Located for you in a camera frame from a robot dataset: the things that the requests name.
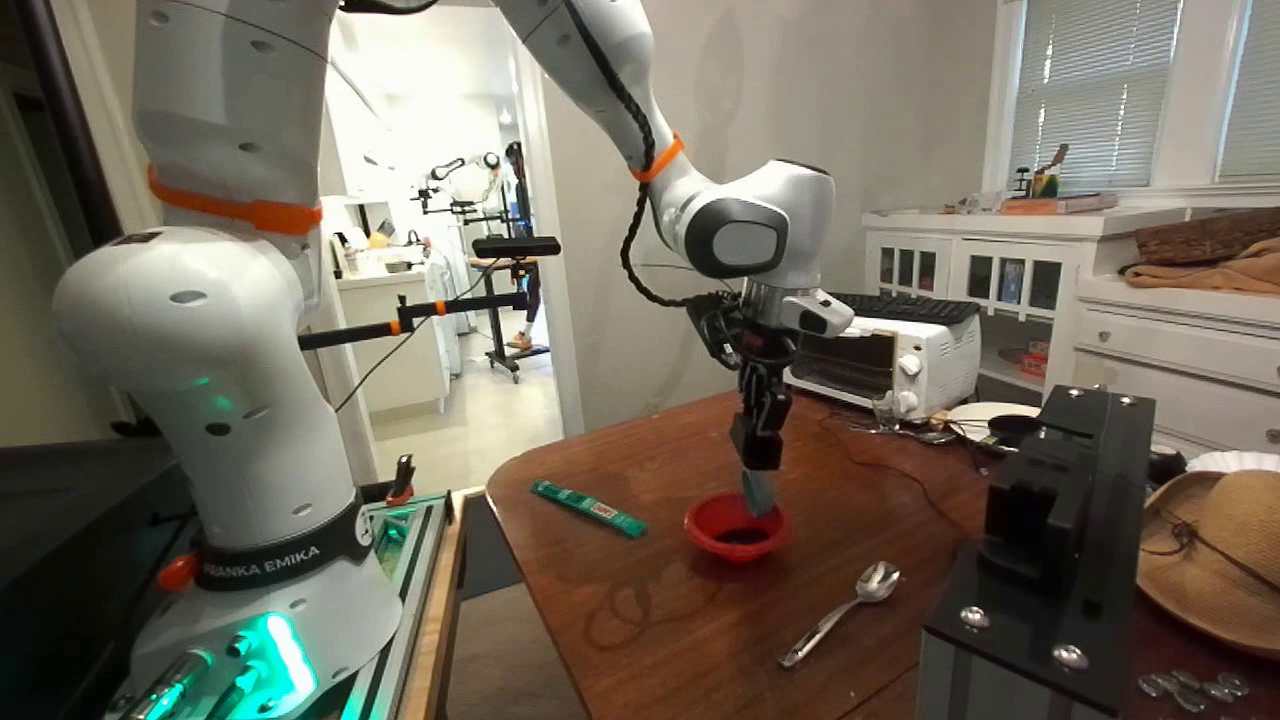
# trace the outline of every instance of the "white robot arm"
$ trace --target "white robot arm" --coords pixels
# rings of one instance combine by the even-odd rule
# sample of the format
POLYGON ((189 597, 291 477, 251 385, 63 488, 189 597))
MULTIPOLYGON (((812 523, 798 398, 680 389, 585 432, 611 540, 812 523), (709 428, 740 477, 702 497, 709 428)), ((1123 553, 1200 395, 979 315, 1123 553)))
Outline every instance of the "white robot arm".
MULTIPOLYGON (((132 648, 136 706, 212 687, 215 704, 302 714, 399 622, 338 410, 297 348, 291 261, 321 225, 334 12, 338 0, 140 0, 136 129, 166 226, 86 255, 55 287, 70 343, 176 449, 205 530, 198 589, 132 648)), ((747 497, 769 508, 794 334, 852 320, 815 276, 831 180, 804 163, 706 180, 647 92, 640 0, 501 0, 501 12, 627 156, 663 243, 706 276, 747 280, 728 334, 746 355, 732 434, 747 497)))

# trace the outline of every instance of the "orange ring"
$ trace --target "orange ring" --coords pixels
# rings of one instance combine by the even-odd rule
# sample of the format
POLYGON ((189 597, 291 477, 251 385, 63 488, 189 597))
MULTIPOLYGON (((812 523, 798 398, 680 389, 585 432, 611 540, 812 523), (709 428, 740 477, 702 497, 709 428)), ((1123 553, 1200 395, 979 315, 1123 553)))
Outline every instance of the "orange ring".
POLYGON ((158 167, 147 167, 152 191, 173 202, 200 216, 228 216, 242 225, 251 225, 260 232, 278 234, 307 234, 321 225, 321 209, 307 202, 278 202, 278 198, 228 198, 228 196, 205 196, 176 185, 166 185, 158 167))
POLYGON ((672 145, 644 171, 634 171, 634 174, 640 185, 652 185, 669 163, 675 163, 680 151, 683 151, 683 137, 675 131, 672 145))

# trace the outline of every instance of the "microwave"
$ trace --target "microwave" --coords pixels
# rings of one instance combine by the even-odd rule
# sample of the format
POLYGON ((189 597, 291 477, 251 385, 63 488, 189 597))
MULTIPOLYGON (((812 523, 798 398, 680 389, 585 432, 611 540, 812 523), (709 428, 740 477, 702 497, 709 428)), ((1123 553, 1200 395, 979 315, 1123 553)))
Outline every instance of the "microwave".
POLYGON ((900 421, 928 423, 975 390, 975 373, 979 313, 947 324, 855 315, 843 334, 804 334, 790 385, 855 408, 896 398, 900 421))

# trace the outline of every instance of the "plate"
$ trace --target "plate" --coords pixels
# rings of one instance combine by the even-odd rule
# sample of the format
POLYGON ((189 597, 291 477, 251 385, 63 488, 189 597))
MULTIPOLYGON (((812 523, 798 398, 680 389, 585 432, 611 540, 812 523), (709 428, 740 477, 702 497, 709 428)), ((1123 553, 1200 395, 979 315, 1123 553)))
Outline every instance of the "plate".
POLYGON ((993 414, 1039 414, 1037 404, 958 404, 947 408, 944 423, 947 432, 965 434, 970 445, 993 445, 993 414))

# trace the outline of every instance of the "floor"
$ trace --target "floor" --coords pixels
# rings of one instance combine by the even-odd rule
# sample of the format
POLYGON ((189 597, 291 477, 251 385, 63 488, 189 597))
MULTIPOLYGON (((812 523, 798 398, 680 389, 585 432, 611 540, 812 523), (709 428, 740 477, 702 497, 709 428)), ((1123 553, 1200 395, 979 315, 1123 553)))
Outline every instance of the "floor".
POLYGON ((560 655, 485 512, 485 480, 514 455, 560 439, 551 351, 520 361, 520 378, 487 364, 487 324, 463 334, 463 373, 446 410, 381 410, 373 421, 381 464, 412 453, 417 492, 474 497, 463 603, 451 648, 448 720, 582 720, 585 706, 560 655))

